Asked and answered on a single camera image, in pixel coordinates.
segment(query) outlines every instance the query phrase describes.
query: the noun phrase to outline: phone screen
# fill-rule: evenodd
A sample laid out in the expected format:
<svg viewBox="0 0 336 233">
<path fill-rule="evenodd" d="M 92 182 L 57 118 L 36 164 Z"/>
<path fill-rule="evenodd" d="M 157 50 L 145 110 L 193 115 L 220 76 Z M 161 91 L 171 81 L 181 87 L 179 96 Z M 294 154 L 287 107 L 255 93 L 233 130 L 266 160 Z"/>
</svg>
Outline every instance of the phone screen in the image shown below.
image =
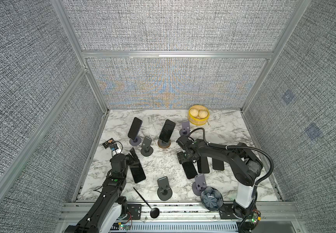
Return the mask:
<svg viewBox="0 0 336 233">
<path fill-rule="evenodd" d="M 133 140 L 136 139 L 138 131 L 140 131 L 141 125 L 142 125 L 142 120 L 135 117 L 133 119 L 132 126 L 130 127 L 128 138 L 131 138 Z"/>
<path fill-rule="evenodd" d="M 159 139 L 162 140 L 163 142 L 169 142 L 170 136 L 172 135 L 175 126 L 176 124 L 173 121 L 166 120 L 160 132 Z"/>
<path fill-rule="evenodd" d="M 192 179 L 198 174 L 192 162 L 184 162 L 182 163 L 182 167 L 184 168 L 186 177 L 188 179 Z"/>
<path fill-rule="evenodd" d="M 129 165 L 130 171 L 135 183 L 139 183 L 146 179 L 146 175 L 142 169 L 142 165 L 139 161 Z"/>
</svg>

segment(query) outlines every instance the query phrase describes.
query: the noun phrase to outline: textured wall panel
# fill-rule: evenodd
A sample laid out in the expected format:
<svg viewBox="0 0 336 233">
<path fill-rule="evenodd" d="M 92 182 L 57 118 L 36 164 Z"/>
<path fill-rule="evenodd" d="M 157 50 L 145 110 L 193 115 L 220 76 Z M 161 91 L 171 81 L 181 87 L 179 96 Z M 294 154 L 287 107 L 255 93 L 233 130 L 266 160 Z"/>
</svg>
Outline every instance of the textured wall panel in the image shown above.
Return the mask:
<svg viewBox="0 0 336 233">
<path fill-rule="evenodd" d="M 111 108 L 240 108 L 263 58 L 89 58 Z"/>
<path fill-rule="evenodd" d="M 53 232 L 69 202 L 101 121 L 84 77 L 0 204 L 0 233 Z"/>
<path fill-rule="evenodd" d="M 85 50 L 271 51 L 298 0 L 63 0 Z"/>
<path fill-rule="evenodd" d="M 309 232 L 336 232 L 336 0 L 312 1 L 245 115 Z"/>
<path fill-rule="evenodd" d="M 49 0 L 0 1 L 0 177 L 79 68 Z"/>
</svg>

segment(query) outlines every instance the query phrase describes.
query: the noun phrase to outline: phone stand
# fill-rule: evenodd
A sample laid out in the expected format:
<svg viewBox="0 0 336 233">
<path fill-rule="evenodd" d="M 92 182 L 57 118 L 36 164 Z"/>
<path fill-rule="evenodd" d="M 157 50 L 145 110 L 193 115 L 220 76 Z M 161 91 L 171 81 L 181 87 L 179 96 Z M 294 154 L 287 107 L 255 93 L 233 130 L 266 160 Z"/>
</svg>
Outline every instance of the phone stand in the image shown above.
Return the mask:
<svg viewBox="0 0 336 233">
<path fill-rule="evenodd" d="M 206 178 L 204 174 L 196 175 L 195 182 L 192 184 L 193 193 L 197 196 L 200 196 L 201 192 L 207 188 Z"/>
<path fill-rule="evenodd" d="M 159 186 L 157 189 L 157 196 L 160 198 L 160 200 L 169 200 L 169 198 L 172 197 L 173 191 L 169 186 L 168 177 L 164 176 L 157 179 L 157 185 Z"/>
<path fill-rule="evenodd" d="M 157 141 L 157 145 L 162 149 L 166 149 L 166 148 L 170 147 L 170 140 L 169 140 L 169 142 L 163 142 L 161 139 L 159 139 Z"/>
<path fill-rule="evenodd" d="M 142 142 L 142 149 L 141 149 L 141 154 L 145 157 L 148 157 L 154 152 L 154 149 L 150 146 L 152 142 L 152 139 L 149 137 L 144 137 L 143 142 Z"/>
<path fill-rule="evenodd" d="M 129 139 L 129 144 L 132 145 L 133 147 L 138 146 L 139 144 L 141 144 L 141 142 L 142 142 L 142 139 L 138 136 L 136 136 L 136 138 L 134 140 Z"/>
<path fill-rule="evenodd" d="M 182 122 L 182 129 L 180 129 L 180 136 L 188 135 L 190 133 L 190 122 Z"/>
</svg>

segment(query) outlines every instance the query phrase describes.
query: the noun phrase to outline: marble table surface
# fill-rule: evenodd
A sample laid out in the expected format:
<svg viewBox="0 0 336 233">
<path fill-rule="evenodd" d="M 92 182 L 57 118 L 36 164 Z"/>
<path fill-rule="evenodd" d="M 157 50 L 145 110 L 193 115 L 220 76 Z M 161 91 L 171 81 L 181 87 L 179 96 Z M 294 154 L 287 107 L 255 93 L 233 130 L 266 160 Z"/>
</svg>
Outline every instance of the marble table surface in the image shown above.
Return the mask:
<svg viewBox="0 0 336 233">
<path fill-rule="evenodd" d="M 132 146 L 129 144 L 127 134 L 133 118 L 137 117 L 143 121 L 138 135 L 142 139 L 144 136 L 152 138 L 151 146 L 154 152 L 151 156 L 144 157 L 140 153 L 141 144 L 134 148 L 146 174 L 146 180 L 138 184 L 134 183 L 130 169 L 128 169 L 127 184 L 121 195 L 125 196 L 129 202 L 141 201 L 133 190 L 135 187 L 147 201 L 160 201 L 157 196 L 157 179 L 167 176 L 173 191 L 169 201 L 200 201 L 200 197 L 196 196 L 191 188 L 195 180 L 186 178 L 176 155 L 177 152 L 182 151 L 175 141 L 180 136 L 181 122 L 187 121 L 187 113 L 187 110 L 111 110 L 78 199 L 96 200 L 98 198 L 99 193 L 93 190 L 102 185 L 107 172 L 111 169 L 111 150 L 105 149 L 102 143 L 114 138 L 123 144 L 123 153 L 128 154 Z M 157 141 L 166 119 L 175 122 L 176 127 L 171 137 L 171 146 L 168 149 L 161 149 L 158 147 Z M 210 118 L 205 125 L 191 124 L 190 127 L 191 130 L 198 127 L 205 128 L 206 139 L 209 142 L 227 145 L 244 142 L 253 146 L 252 139 L 238 110 L 210 110 Z M 203 138 L 201 130 L 191 136 L 194 139 Z M 210 173 L 205 174 L 207 185 L 218 189 L 224 201 L 234 200 L 238 182 L 229 164 L 225 163 L 224 171 L 217 171 L 212 169 L 211 158 L 208 158 L 208 163 Z M 277 201 L 269 179 L 262 181 L 257 191 L 257 201 Z"/>
</svg>

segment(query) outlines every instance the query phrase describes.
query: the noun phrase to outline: metal rail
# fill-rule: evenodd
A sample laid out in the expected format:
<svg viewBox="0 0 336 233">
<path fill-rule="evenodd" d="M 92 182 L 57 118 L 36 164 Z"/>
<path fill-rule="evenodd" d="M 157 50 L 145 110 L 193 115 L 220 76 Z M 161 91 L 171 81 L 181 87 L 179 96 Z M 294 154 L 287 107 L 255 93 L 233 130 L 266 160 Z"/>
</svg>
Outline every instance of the metal rail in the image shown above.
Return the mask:
<svg viewBox="0 0 336 233">
<path fill-rule="evenodd" d="M 88 72 L 86 74 L 86 77 L 88 79 L 88 82 L 93 90 L 94 96 L 96 97 L 100 108 L 104 113 L 107 112 L 108 106 L 106 104 L 106 100 L 102 95 L 102 92 L 97 84 L 96 79 L 94 78 L 88 64 L 86 63 L 86 60 L 82 57 L 82 49 L 79 40 L 77 39 L 75 30 L 73 26 L 70 23 L 70 19 L 67 15 L 66 10 L 64 9 L 63 3 L 61 0 L 51 0 L 52 5 L 57 12 L 57 15 L 59 17 L 59 20 L 62 23 L 63 29 L 66 32 L 68 39 L 70 40 L 70 43 L 72 45 L 72 48 L 82 66 L 86 66 L 88 68 Z"/>
<path fill-rule="evenodd" d="M 150 208 L 143 202 L 129 202 L 142 204 L 141 220 L 138 222 L 235 222 L 241 220 L 221 220 L 218 212 L 211 212 L 203 207 L 201 202 L 150 202 L 161 213 L 157 219 L 150 217 Z M 90 210 L 93 203 L 65 203 L 56 232 L 62 232 L 68 225 L 76 225 Z M 292 221 L 296 226 L 303 226 L 303 220 L 293 202 L 257 202 L 257 209 L 262 213 L 262 221 Z"/>
<path fill-rule="evenodd" d="M 84 58 L 129 57 L 129 58 L 272 58 L 273 52 L 263 51 L 82 51 Z"/>
</svg>

